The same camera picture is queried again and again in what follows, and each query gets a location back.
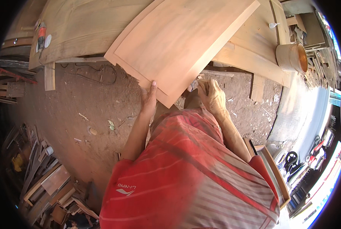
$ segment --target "wood pile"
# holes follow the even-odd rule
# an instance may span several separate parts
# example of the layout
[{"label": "wood pile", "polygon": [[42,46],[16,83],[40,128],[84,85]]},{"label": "wood pile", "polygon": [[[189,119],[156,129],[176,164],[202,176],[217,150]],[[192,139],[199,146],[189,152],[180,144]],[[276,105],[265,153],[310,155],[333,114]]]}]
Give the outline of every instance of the wood pile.
[{"label": "wood pile", "polygon": [[[45,140],[39,140],[36,128],[24,126],[21,129],[14,127],[11,130],[2,154],[10,155],[20,172],[21,179],[17,184],[20,197],[15,203],[29,225],[51,228],[51,224],[58,223],[63,228],[69,214],[81,212],[99,219],[75,189],[69,172],[54,157],[52,147]],[[12,177],[10,182],[17,183],[17,178]]]}]

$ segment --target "bucket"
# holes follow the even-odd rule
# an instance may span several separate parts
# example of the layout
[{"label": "bucket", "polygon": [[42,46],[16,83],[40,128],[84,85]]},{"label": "bucket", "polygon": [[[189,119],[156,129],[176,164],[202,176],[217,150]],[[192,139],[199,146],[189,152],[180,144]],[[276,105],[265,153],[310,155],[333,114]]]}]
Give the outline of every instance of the bucket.
[{"label": "bucket", "polygon": [[283,71],[305,73],[308,70],[308,59],[301,44],[278,45],[276,59]]}]

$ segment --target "yellow object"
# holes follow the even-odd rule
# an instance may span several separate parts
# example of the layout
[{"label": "yellow object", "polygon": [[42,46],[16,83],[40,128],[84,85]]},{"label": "yellow object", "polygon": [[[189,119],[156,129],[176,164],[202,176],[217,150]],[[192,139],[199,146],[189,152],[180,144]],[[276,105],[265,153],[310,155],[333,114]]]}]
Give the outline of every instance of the yellow object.
[{"label": "yellow object", "polygon": [[23,159],[22,159],[20,153],[18,153],[16,158],[12,158],[11,162],[14,165],[15,171],[17,171],[17,172],[21,172],[22,171],[22,169],[20,167],[23,164]]}]

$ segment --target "workshop floor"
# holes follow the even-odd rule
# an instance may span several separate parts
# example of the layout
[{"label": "workshop floor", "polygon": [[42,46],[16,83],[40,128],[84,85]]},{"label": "workshop floor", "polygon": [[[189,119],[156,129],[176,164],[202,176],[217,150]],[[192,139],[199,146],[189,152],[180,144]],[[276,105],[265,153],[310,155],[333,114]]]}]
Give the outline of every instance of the workshop floor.
[{"label": "workshop floor", "polygon": [[[40,71],[36,75],[39,84],[27,84],[25,96],[18,98],[17,106],[10,106],[16,124],[36,125],[39,138],[53,147],[72,179],[83,185],[93,181],[88,204],[96,212],[118,161],[117,153],[131,131],[131,117],[136,118],[140,110],[137,81],[118,66],[101,64],[56,64],[56,90],[47,92],[44,71]],[[267,80],[262,104],[248,98],[250,76],[205,78],[216,79],[227,100],[232,99],[227,108],[242,137],[251,138],[255,145],[264,144],[276,118],[282,86]],[[114,123],[116,132],[110,129],[108,120]],[[89,128],[95,129],[97,135],[91,134]]]}]

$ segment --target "striped shirt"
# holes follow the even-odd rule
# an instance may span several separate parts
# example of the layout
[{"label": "striped shirt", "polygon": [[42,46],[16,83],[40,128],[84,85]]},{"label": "striped shirt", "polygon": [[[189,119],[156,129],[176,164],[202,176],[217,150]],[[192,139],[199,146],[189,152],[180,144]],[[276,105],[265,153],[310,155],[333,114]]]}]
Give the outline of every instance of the striped shirt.
[{"label": "striped shirt", "polygon": [[280,209],[260,156],[223,144],[204,108],[155,120],[146,149],[121,160],[104,194],[101,228],[272,228]]}]

